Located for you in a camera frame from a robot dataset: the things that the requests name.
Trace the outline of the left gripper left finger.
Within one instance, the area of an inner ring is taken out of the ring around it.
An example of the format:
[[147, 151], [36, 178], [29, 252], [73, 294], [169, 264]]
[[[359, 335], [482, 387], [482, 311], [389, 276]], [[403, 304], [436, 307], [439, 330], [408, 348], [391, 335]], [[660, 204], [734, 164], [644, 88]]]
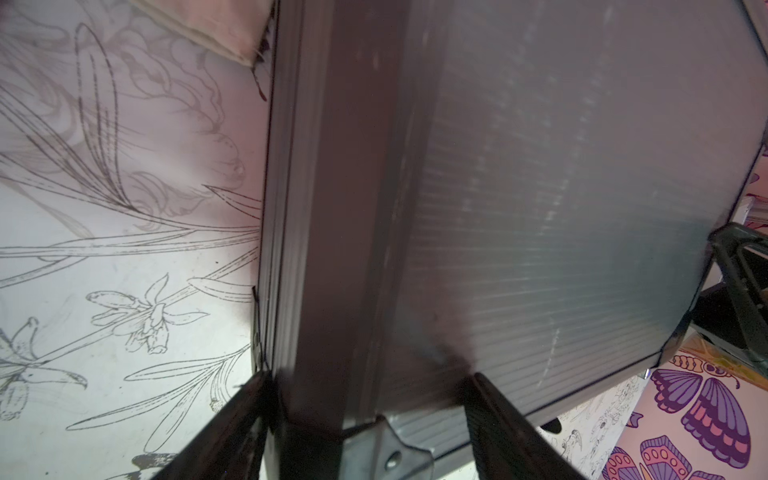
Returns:
[[155, 477], [163, 480], [258, 479], [277, 405], [271, 373], [255, 373]]

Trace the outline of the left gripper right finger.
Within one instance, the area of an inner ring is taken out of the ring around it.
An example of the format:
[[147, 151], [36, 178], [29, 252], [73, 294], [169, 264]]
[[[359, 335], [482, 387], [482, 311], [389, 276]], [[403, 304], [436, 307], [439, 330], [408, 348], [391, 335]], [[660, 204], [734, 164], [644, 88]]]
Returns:
[[463, 406], [479, 478], [583, 477], [483, 374], [475, 373], [465, 381]]

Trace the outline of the large black poker case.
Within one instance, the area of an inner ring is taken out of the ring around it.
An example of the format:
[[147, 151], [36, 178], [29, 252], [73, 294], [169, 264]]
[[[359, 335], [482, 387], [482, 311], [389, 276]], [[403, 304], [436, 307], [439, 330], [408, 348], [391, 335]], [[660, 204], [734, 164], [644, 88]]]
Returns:
[[269, 477], [436, 479], [473, 374], [537, 431], [660, 364], [766, 137], [761, 1], [278, 2]]

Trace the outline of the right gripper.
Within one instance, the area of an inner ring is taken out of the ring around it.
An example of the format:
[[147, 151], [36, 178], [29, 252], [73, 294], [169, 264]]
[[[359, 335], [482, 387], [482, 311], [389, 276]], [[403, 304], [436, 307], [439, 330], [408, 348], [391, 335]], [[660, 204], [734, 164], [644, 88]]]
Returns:
[[709, 236], [722, 280], [703, 290], [692, 313], [710, 343], [767, 375], [767, 236], [729, 223]]

